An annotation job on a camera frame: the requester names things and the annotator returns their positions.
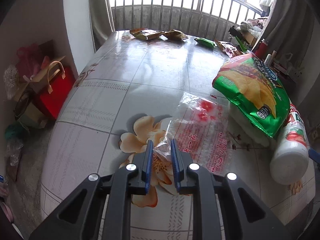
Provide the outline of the green chip bag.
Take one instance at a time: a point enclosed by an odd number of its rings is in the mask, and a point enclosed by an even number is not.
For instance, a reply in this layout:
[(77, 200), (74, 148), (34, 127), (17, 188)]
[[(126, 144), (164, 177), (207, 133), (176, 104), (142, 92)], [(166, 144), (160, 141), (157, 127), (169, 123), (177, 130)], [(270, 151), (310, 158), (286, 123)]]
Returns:
[(276, 73), (253, 53), (225, 62), (212, 87), (255, 126), (273, 138), (289, 114), (290, 100)]

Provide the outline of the clear printed plastic bag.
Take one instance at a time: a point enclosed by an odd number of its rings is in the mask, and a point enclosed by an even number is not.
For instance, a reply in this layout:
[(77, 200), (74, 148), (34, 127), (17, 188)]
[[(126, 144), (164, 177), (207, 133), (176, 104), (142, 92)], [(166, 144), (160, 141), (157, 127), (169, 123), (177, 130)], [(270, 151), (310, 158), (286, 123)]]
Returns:
[(176, 140), (193, 162), (223, 176), (231, 162), (227, 138), (229, 101), (214, 95), (184, 92), (155, 152), (170, 160), (170, 143)]

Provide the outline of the white strawberry yogurt bottle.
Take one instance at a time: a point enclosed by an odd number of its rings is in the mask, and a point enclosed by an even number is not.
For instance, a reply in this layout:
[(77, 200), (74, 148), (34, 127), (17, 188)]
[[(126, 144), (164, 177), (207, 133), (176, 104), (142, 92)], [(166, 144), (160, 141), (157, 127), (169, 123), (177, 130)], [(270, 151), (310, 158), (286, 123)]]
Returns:
[(309, 164), (308, 139), (299, 111), (290, 104), (289, 114), (278, 136), (270, 162), (270, 174), (275, 182), (290, 185), (299, 181)]

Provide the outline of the red thermos bottle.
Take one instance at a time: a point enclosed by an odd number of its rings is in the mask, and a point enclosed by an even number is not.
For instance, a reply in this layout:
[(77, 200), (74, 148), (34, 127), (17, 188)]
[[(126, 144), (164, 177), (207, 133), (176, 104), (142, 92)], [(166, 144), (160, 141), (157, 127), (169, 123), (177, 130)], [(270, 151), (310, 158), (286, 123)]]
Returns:
[(259, 42), (259, 46), (255, 50), (254, 54), (256, 55), (256, 57), (262, 60), (267, 51), (267, 48), (268, 48), (268, 41), (263, 38)]

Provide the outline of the orange brown snack bag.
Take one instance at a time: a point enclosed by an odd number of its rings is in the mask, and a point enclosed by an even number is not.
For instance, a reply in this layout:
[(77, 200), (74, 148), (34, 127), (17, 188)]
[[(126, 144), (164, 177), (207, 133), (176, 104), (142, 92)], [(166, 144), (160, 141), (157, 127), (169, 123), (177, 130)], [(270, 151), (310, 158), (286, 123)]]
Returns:
[(236, 56), (243, 55), (243, 52), (238, 50), (232, 43), (230, 42), (225, 42), (225, 41), (218, 41), (215, 40), (216, 45), (218, 48), (225, 53), (226, 55), (229, 56), (229, 58), (233, 58)]

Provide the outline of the red gift bag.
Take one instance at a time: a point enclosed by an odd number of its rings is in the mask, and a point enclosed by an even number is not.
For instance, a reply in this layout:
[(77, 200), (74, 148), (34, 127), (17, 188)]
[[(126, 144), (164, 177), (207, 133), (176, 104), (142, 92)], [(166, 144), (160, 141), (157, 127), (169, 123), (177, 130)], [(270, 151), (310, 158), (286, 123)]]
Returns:
[(44, 76), (44, 87), (35, 95), (35, 106), (51, 120), (56, 120), (75, 83), (71, 67), (53, 61)]

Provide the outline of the small green snack packet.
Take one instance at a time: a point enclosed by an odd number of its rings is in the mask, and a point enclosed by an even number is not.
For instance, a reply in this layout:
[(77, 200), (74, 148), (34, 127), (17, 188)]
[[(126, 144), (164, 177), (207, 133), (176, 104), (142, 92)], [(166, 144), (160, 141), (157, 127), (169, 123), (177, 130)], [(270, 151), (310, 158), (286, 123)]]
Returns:
[(208, 40), (206, 38), (197, 37), (197, 38), (194, 38), (194, 41), (200, 46), (203, 46), (209, 49), (214, 49), (216, 47), (216, 44), (214, 41)]

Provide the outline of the gold crumpled snack packet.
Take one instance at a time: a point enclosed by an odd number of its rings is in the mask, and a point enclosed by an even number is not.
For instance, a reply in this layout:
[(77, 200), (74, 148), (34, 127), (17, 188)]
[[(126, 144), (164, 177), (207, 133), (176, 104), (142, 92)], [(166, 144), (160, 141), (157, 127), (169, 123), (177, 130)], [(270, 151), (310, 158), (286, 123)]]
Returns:
[(184, 41), (188, 39), (188, 36), (179, 30), (172, 29), (163, 33), (163, 36), (171, 41)]

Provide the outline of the grey curtain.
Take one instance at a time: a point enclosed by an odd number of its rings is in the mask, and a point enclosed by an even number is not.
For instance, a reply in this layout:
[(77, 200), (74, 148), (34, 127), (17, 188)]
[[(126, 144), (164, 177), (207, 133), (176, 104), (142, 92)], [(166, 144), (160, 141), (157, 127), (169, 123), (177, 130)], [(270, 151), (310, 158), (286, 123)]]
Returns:
[(115, 31), (110, 0), (89, 0), (89, 11), (97, 51)]

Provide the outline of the metal balcony railing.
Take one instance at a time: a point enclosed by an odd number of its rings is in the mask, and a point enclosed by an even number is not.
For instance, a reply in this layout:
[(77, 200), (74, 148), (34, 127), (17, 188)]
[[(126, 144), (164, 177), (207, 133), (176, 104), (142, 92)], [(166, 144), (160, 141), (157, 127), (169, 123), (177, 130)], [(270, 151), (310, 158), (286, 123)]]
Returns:
[(116, 30), (180, 30), (209, 40), (228, 40), (229, 29), (262, 10), (252, 0), (110, 0)]

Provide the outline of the gold red snack packet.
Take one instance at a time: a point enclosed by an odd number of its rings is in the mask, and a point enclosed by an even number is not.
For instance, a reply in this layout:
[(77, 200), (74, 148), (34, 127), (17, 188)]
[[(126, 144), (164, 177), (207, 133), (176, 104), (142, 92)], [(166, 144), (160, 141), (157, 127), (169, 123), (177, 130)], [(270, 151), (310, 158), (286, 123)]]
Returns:
[(164, 33), (165, 33), (164, 31), (157, 31), (157, 30), (151, 30), (146, 28), (130, 30), (130, 34), (133, 37), (142, 41), (151, 41), (151, 40), (158, 39)]

